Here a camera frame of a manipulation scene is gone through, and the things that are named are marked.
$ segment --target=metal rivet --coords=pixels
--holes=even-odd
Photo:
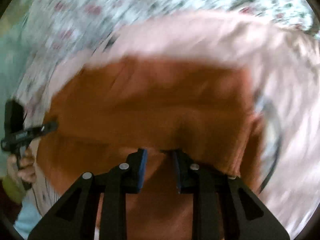
[[[190,165],[190,169],[192,169],[193,171],[197,171],[197,170],[199,170],[199,165],[196,163],[192,163]]]
[[[91,177],[92,177],[92,173],[91,172],[85,172],[82,175],[82,178],[84,178],[84,179],[90,179]]]
[[[121,163],[121,164],[119,165],[119,168],[120,168],[121,170],[126,170],[127,168],[129,168],[129,164],[128,164],[128,163]]]

